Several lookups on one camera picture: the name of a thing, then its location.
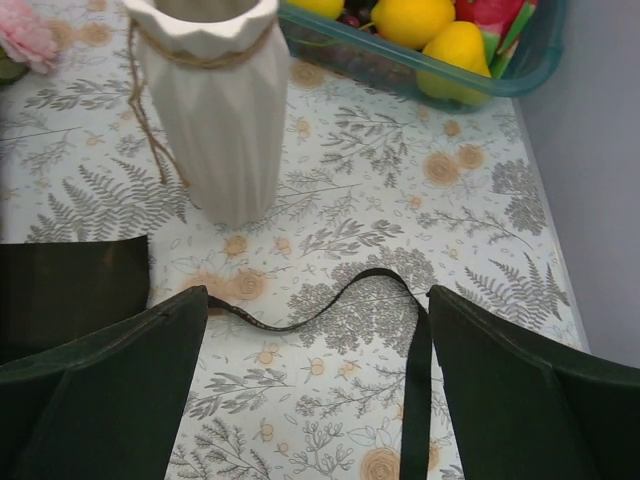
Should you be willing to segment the black wrapping paper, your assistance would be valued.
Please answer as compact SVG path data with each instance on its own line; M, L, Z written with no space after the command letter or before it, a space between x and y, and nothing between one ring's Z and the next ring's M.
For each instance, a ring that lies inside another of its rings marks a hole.
M1 362L34 355L146 309L147 236L3 244Z

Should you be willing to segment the pink rose stem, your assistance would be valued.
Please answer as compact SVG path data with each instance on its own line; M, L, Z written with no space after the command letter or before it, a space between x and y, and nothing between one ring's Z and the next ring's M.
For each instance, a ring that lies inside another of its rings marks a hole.
M58 46L54 35L25 1L1 1L1 48L12 61L37 73L55 69Z

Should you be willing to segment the black ribbon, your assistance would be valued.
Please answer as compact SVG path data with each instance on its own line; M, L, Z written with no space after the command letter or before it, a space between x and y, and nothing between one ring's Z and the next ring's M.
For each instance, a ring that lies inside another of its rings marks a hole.
M391 269L370 268L358 273L346 286L368 278L384 276L408 293L417 307L417 324L406 361L404 403L407 418L401 431L399 478L420 480L427 477L431 427L432 342L428 312L402 277Z

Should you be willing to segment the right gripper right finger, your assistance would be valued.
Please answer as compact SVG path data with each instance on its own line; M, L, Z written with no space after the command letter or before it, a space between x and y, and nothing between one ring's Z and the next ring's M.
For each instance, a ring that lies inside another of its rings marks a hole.
M441 286L430 291L429 319L466 478L638 478L638 369Z

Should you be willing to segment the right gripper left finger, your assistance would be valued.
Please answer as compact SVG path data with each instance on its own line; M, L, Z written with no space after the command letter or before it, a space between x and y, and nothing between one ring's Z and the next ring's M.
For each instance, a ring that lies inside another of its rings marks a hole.
M164 478L207 316L192 287L2 365L2 478Z

